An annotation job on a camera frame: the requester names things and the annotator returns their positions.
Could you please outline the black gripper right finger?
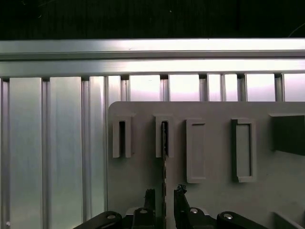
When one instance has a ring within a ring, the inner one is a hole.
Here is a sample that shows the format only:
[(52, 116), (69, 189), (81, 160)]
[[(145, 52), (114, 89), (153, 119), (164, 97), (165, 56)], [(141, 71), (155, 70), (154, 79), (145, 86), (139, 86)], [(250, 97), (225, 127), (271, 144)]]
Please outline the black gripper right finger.
[(174, 219), (178, 229), (264, 229), (265, 227), (235, 212), (225, 211), (211, 217), (200, 208), (190, 207), (185, 185), (174, 190)]

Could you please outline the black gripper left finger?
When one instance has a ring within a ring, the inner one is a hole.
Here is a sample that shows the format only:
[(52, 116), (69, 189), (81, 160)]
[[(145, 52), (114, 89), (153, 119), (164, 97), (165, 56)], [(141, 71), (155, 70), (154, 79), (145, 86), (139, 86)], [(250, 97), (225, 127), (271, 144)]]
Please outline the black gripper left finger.
[(126, 214), (105, 211), (76, 226), (76, 229), (154, 229), (155, 228), (155, 190), (145, 192), (143, 207), (127, 210)]

